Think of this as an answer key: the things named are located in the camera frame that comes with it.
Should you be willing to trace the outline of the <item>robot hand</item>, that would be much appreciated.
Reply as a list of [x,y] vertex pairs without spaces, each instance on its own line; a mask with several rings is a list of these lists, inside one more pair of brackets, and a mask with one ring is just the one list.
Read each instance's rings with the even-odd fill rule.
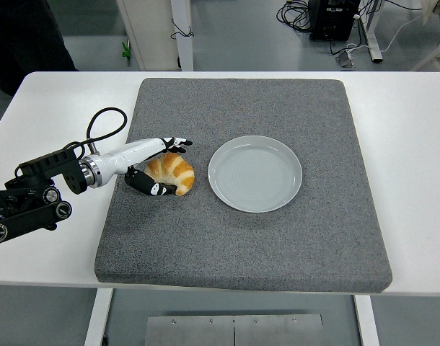
[[125,182],[146,195],[186,194],[194,185],[194,169],[181,157],[184,138],[150,138],[128,143],[103,155],[84,160],[92,187],[106,185],[111,177],[123,174]]

